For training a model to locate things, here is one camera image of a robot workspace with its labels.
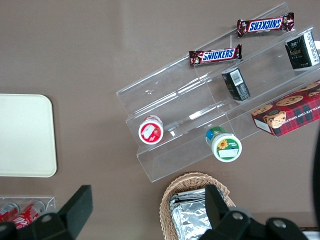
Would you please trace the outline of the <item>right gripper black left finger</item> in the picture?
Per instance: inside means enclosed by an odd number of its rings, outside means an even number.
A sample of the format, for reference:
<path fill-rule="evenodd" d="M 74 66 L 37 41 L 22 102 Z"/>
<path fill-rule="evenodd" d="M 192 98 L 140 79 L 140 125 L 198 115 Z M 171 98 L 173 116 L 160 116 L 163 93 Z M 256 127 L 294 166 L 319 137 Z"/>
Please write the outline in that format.
<path fill-rule="evenodd" d="M 26 228 L 26 240 L 75 240 L 93 212 L 91 185 L 82 185 L 58 212 L 38 217 Z"/>

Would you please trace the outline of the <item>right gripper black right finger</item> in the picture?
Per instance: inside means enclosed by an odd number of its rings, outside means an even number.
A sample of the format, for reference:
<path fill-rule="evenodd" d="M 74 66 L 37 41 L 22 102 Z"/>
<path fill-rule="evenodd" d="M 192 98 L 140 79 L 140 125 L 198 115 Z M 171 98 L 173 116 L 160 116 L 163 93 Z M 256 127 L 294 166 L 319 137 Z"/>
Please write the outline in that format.
<path fill-rule="evenodd" d="M 264 240 L 265 226 L 244 208 L 229 207 L 215 185 L 205 187 L 205 209 L 210 229 L 203 240 Z"/>

